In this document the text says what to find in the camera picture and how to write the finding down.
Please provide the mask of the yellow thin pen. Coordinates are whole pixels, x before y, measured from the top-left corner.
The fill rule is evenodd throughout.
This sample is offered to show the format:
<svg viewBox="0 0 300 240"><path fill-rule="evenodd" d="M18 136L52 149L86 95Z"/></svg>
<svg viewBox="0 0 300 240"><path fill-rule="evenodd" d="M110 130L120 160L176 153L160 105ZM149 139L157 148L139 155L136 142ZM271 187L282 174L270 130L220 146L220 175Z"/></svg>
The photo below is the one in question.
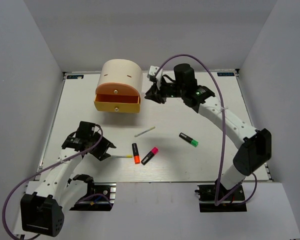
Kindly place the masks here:
<svg viewBox="0 0 300 240"><path fill-rule="evenodd" d="M131 159L133 155L112 155L111 158L114 159Z"/></svg>

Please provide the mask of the pale yellow white pen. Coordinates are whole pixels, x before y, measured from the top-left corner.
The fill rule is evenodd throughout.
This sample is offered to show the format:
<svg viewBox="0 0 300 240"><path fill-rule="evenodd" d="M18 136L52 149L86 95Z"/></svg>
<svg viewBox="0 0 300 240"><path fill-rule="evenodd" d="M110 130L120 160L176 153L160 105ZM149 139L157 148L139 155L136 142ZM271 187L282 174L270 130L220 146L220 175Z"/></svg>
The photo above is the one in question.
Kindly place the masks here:
<svg viewBox="0 0 300 240"><path fill-rule="evenodd" d="M155 126L152 126L152 127L148 128L148 129L146 129L146 130L144 130L144 131L142 131L140 133L135 134L134 137L137 138L137 137L139 137L141 135L144 135L144 134L146 134L146 133L154 130L155 128L156 128Z"/></svg>

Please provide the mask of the cream orange drawer box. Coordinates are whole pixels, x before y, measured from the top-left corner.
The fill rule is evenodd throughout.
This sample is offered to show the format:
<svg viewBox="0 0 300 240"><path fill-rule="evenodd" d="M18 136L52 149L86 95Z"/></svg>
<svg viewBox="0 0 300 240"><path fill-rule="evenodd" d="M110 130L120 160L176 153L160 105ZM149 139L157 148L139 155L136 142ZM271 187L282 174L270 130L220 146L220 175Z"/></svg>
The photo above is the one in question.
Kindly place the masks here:
<svg viewBox="0 0 300 240"><path fill-rule="evenodd" d="M99 112L137 114L141 109L143 72L127 59L111 59L101 70L94 106Z"/></svg>

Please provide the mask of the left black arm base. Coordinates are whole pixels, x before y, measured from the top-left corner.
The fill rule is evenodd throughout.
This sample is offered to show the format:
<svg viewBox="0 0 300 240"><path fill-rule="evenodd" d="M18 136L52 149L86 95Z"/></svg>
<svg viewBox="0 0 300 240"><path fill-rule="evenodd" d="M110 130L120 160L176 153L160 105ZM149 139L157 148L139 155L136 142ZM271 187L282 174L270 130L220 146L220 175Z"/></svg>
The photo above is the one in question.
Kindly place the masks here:
<svg viewBox="0 0 300 240"><path fill-rule="evenodd" d="M109 212L115 203L115 183L95 183L88 199L76 203L71 211L81 212Z"/></svg>

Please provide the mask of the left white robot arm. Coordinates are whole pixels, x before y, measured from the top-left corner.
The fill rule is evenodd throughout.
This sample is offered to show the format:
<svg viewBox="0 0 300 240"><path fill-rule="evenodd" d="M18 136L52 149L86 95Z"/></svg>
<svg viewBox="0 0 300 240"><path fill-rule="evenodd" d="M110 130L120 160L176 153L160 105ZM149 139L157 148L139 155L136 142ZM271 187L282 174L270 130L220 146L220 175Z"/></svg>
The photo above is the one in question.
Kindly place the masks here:
<svg viewBox="0 0 300 240"><path fill-rule="evenodd" d="M100 125L81 121L61 146L57 162L49 167L42 183L26 193L20 201L21 226L26 232L56 237L64 224L65 214L76 204L102 198L110 206L108 196L97 192L94 178L74 174L76 167L88 154L103 161L110 157L108 149L115 145L103 136Z"/></svg>

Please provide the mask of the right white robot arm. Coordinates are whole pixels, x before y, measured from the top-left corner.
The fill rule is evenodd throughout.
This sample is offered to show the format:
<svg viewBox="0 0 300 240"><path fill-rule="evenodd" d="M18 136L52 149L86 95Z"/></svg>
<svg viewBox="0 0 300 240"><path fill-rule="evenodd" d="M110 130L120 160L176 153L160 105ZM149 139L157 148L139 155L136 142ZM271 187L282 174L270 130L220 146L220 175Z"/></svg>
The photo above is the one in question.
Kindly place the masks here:
<svg viewBox="0 0 300 240"><path fill-rule="evenodd" d="M272 135L267 129L258 130L245 123L230 110L221 105L215 93L199 85L195 71L188 63L174 67L172 82L166 82L158 66L150 66L147 77L153 83L145 98L164 104L167 98L181 98L183 103L196 113L207 118L237 148L232 165L220 177L215 188L216 195L226 200L234 193L234 187L255 172L272 156Z"/></svg>

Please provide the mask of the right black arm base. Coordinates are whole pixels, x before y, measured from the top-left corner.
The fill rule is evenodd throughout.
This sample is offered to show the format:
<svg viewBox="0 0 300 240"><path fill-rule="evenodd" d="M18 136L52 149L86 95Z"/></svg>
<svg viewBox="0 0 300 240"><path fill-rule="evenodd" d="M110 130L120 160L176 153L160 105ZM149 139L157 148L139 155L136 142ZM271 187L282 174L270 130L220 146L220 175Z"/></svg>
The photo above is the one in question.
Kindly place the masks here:
<svg viewBox="0 0 300 240"><path fill-rule="evenodd" d="M218 200L222 200L219 205L215 205L215 195L217 186L215 184L197 185L194 194L198 197L199 211L201 213L240 213L246 212L245 193L242 186L239 186L234 192L228 195L230 191L222 186L218 193Z"/></svg>

